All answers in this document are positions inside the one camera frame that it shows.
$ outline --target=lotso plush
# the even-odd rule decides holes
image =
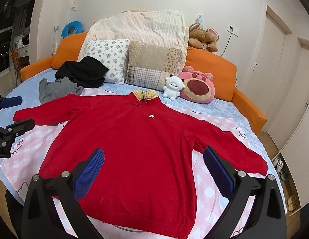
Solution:
[[[209,52],[217,52],[216,42],[219,40],[218,33],[208,28],[206,31],[201,29],[199,23],[194,23],[189,27],[188,45],[194,48],[203,49]]]
[[[184,80],[185,85],[185,88],[180,91],[181,98],[202,104],[212,101],[215,88],[211,73],[194,71],[192,66],[186,66],[178,76]]]

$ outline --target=white blanket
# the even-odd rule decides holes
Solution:
[[[123,12],[97,21],[87,33],[85,42],[97,39],[130,39],[182,51],[182,64],[187,57],[189,28],[184,16],[176,11]],[[78,62],[83,58],[84,44]]]

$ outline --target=sneaker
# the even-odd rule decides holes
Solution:
[[[279,173],[283,169],[283,166],[284,166],[284,162],[280,161],[276,166],[276,172]]]
[[[274,167],[281,161],[281,158],[280,157],[277,157],[274,162],[273,162],[273,165]]]

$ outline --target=blue neck pillow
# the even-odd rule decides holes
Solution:
[[[82,29],[82,24],[79,21],[74,21],[71,23],[68,23],[63,31],[61,32],[61,38],[65,38],[72,34],[82,33],[84,30]]]

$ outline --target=door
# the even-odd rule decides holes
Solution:
[[[281,149],[301,121],[309,103],[309,48],[302,46],[293,83],[268,133]]]
[[[267,114],[270,108],[270,103],[266,101],[265,95],[270,88],[278,68],[284,39],[284,30],[267,14],[260,52],[257,56],[252,75],[243,90],[244,94],[264,114]]]

